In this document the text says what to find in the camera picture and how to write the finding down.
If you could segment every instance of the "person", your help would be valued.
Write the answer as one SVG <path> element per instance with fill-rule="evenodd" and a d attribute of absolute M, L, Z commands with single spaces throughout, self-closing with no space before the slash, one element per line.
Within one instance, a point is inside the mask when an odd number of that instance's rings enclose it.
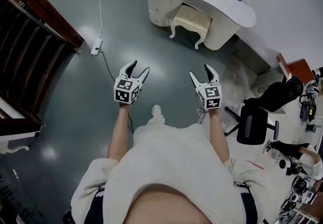
<path fill-rule="evenodd" d="M 161 107 L 133 134 L 121 105 L 107 158 L 95 159 L 71 201 L 77 224 L 261 223 L 269 200 L 262 170 L 231 159 L 218 109 L 201 124 L 165 125 Z"/>
<path fill-rule="evenodd" d="M 323 178 L 323 163 L 319 154 L 316 153 L 314 147 L 309 143 L 303 144 L 287 144 L 281 141 L 268 142 L 264 147 L 264 154 L 271 149 L 276 149 L 283 155 L 298 159 L 305 174 L 320 180 Z"/>

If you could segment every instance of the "wooden railing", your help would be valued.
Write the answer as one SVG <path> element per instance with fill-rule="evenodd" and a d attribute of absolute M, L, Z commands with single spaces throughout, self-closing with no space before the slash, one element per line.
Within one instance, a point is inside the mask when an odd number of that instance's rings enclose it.
<path fill-rule="evenodd" d="M 13 0 L 16 3 L 24 3 L 30 12 L 41 18 L 54 31 L 62 36 L 76 52 L 84 39 L 80 34 L 60 15 L 48 0 Z"/>

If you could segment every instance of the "upholstered stool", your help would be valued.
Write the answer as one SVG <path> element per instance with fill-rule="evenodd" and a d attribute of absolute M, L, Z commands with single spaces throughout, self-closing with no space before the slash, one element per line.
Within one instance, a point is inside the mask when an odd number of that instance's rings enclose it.
<path fill-rule="evenodd" d="M 172 34 L 170 35 L 170 38 L 175 36 L 175 27 L 182 26 L 189 31 L 197 32 L 200 35 L 201 38 L 195 43 L 195 49 L 198 49 L 198 45 L 205 40 L 208 28 L 211 24 L 211 19 L 211 17 L 192 7 L 181 5 L 171 24 Z"/>

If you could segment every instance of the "white sneaker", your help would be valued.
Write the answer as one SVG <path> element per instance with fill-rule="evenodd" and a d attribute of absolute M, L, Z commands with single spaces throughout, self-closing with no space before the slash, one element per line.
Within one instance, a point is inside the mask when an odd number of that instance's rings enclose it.
<path fill-rule="evenodd" d="M 265 147 L 262 150 L 263 154 L 267 154 L 272 149 L 271 143 L 272 143 L 272 141 L 267 142 L 267 144 L 265 145 Z"/>
<path fill-rule="evenodd" d="M 151 114 L 152 114 L 152 117 L 153 118 L 156 117 L 156 116 L 162 116 L 162 117 L 164 117 L 162 115 L 162 108 L 159 105 L 154 105 L 152 107 Z"/>

